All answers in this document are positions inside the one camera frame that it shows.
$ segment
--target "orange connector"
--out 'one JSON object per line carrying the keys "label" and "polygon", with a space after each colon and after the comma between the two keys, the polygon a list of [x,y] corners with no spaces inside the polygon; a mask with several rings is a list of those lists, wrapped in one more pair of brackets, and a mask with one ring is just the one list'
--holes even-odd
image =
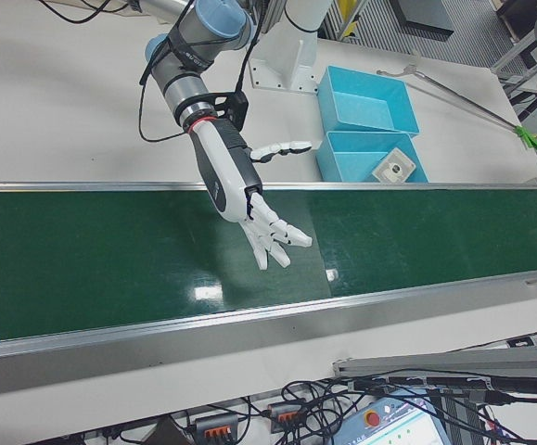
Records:
{"label": "orange connector", "polygon": [[219,426],[218,428],[207,429],[204,431],[206,439],[224,438],[231,434],[231,426]]}

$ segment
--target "blue joint cap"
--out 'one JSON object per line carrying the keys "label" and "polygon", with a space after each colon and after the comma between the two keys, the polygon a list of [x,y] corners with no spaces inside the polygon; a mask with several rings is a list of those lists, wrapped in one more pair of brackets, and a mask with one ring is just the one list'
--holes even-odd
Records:
{"label": "blue joint cap", "polygon": [[145,49],[145,57],[147,62],[150,61],[150,58],[153,57],[153,53],[157,49],[157,46],[163,43],[167,38],[167,34],[159,34],[157,37],[150,39],[147,43],[147,48]]}
{"label": "blue joint cap", "polygon": [[225,39],[237,37],[247,21],[237,0],[197,0],[195,8],[202,24]]}

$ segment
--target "robotic finger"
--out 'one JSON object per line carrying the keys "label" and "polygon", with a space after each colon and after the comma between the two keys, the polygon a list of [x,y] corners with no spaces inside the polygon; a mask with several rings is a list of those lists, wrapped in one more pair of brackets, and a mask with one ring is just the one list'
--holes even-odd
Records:
{"label": "robotic finger", "polygon": [[250,220],[240,222],[239,224],[248,237],[248,241],[253,248],[253,255],[261,270],[264,271],[268,268],[267,254],[270,254],[282,267],[288,267],[290,265],[290,258],[287,253],[272,239],[270,234],[258,230],[259,226]]}
{"label": "robotic finger", "polygon": [[300,246],[308,248],[312,245],[312,238],[303,233],[294,225],[288,224],[281,220],[275,211],[268,207],[263,197],[258,194],[253,194],[249,200],[251,205],[250,216],[259,226],[272,236],[273,239],[290,246]]}
{"label": "robotic finger", "polygon": [[299,155],[312,149],[312,143],[308,141],[292,141],[271,144],[251,151],[251,161],[265,164],[270,162],[275,155],[286,156],[289,153]]}

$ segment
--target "small white box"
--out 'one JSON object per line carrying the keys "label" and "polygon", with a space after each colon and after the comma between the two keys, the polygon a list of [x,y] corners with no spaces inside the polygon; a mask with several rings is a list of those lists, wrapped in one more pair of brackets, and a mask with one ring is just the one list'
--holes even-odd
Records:
{"label": "small white box", "polygon": [[381,183],[397,184],[405,183],[415,170],[416,164],[396,147],[379,162],[372,174]]}

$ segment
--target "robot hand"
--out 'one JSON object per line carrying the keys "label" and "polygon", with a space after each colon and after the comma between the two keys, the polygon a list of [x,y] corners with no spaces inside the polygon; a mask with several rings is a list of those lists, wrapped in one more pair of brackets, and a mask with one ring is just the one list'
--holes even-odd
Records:
{"label": "robot hand", "polygon": [[272,144],[256,148],[251,152],[251,161],[265,164],[272,160],[275,155],[286,156],[289,153],[299,155],[312,149],[312,143],[307,141],[292,141]]}
{"label": "robot hand", "polygon": [[[190,131],[198,169],[212,203],[223,218],[239,223],[253,249],[261,270],[268,268],[268,254],[281,266],[290,265],[279,243],[309,247],[312,239],[297,227],[281,220],[262,197],[262,180],[252,165],[251,151],[237,129],[228,120],[204,118]],[[308,143],[274,144],[268,156],[280,151],[307,151]],[[262,149],[258,159],[262,158]]]}
{"label": "robot hand", "polygon": [[262,195],[253,193],[249,206],[249,217],[239,224],[253,248],[253,255],[261,270],[268,268],[268,253],[282,267],[290,265],[287,253],[278,243],[303,248],[312,245],[312,239],[297,227],[281,220],[264,202]]}

